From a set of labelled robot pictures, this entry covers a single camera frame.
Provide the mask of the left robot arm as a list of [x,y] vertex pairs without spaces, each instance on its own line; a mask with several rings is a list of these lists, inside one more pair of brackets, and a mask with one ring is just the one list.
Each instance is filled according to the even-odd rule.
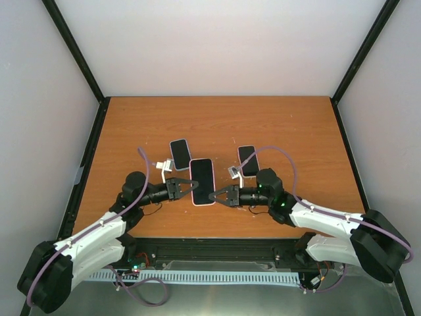
[[128,233],[144,217],[143,208],[179,200],[198,185],[182,178],[150,184],[142,172],[130,173],[115,203],[99,220],[71,237],[34,248],[17,284],[27,305],[52,313],[93,273],[113,263],[133,263],[136,241]]

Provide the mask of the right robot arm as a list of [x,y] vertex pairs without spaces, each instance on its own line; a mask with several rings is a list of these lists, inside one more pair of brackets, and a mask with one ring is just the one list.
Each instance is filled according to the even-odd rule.
[[228,207],[265,205],[277,223],[311,229],[301,238],[297,257],[302,262],[354,265],[378,281],[392,283],[402,264],[413,258],[409,242],[379,211],[347,213],[315,205],[285,191],[272,169],[257,173],[254,188],[226,186],[210,193],[209,199]]

